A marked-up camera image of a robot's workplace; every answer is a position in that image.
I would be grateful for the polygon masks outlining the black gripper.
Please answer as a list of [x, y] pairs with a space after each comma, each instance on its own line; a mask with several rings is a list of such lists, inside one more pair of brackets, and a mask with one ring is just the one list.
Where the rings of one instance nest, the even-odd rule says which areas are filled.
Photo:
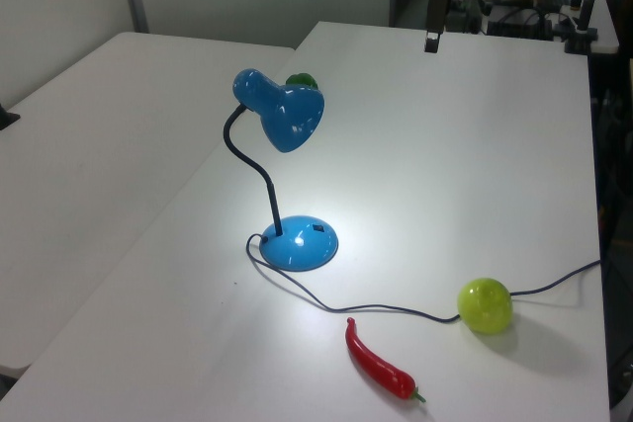
[[424, 51], [437, 52], [439, 50], [441, 34], [444, 32], [445, 18], [449, 0], [428, 0], [426, 12], [426, 29]]

